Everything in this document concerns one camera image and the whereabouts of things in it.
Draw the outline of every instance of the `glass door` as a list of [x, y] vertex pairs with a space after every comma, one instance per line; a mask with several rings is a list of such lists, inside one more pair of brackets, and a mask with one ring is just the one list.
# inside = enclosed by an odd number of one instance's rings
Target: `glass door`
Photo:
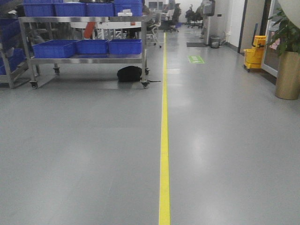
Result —
[[[276, 10], [277, 8], [280, 8], [280, 4], [278, 3], [278, 0], [272, 0], [269, 18], [277, 12]], [[278, 18], [276, 17], [273, 18], [272, 20], [268, 20], [267, 31], [266, 31], [267, 42], [270, 42], [274, 32], [277, 31], [279, 28], [279, 24], [274, 26], [274, 23], [277, 20]], [[266, 50], [262, 59], [262, 68], [275, 77], [277, 77], [278, 66], [279, 66], [277, 44], [278, 43], [274, 43], [273, 45], [266, 46]]]

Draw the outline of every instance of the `green floor sign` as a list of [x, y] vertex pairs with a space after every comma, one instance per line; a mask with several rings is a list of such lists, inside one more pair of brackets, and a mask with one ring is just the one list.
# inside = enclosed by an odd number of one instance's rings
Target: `green floor sign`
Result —
[[188, 60], [190, 63], [205, 63], [200, 55], [189, 56]]

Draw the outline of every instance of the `floor mat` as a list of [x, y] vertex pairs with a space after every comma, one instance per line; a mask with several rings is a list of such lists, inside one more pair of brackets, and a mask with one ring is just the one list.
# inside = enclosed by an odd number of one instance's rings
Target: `floor mat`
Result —
[[208, 48], [208, 45], [205, 45], [204, 43], [200, 43], [200, 42], [187, 42], [187, 47], [192, 47], [192, 48]]

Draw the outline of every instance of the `black backpack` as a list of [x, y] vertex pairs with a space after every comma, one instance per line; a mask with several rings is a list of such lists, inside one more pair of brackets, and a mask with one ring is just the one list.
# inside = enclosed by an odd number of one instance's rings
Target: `black backpack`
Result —
[[135, 66], [122, 68], [118, 71], [119, 82], [137, 82], [140, 81], [142, 69]]

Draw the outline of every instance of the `metal shelving cart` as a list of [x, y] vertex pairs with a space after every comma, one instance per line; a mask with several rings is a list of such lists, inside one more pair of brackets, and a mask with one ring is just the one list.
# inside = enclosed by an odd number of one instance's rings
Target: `metal shelving cart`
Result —
[[[23, 0], [13, 0], [6, 4], [0, 5], [0, 17], [5, 16], [8, 12], [14, 10], [18, 5], [22, 4]], [[21, 35], [15, 35], [10, 38], [8, 41], [0, 42], [0, 54], [3, 59], [3, 64], [5, 67], [6, 75], [0, 75], [0, 83], [8, 83], [10, 88], [15, 88], [23, 83], [28, 82], [28, 78], [19, 79], [19, 77], [28, 69], [26, 61], [23, 61], [15, 71], [11, 71], [7, 50], [14, 47], [15, 44], [21, 40]]]
[[[25, 46], [25, 53], [28, 61], [29, 70], [31, 71], [30, 83], [32, 88], [37, 89], [47, 82], [51, 81], [54, 77], [60, 74], [58, 64], [65, 63], [134, 63], [142, 65], [142, 80], [141, 83], [144, 88], [148, 88], [149, 81], [146, 79], [147, 73], [147, 60], [146, 60], [146, 22], [151, 19], [151, 16], [124, 16], [124, 17], [20, 17], [20, 26], [22, 38]], [[49, 30], [51, 30], [51, 23], [72, 23], [72, 22], [141, 22], [142, 26], [142, 53], [139, 55], [99, 55], [98, 58], [83, 58], [82, 55], [74, 55], [67, 59], [38, 59], [30, 55], [30, 50], [27, 45], [27, 31], [25, 23], [46, 23]], [[48, 77], [48, 79], [40, 79], [38, 66], [40, 64], [54, 64], [55, 74]]]

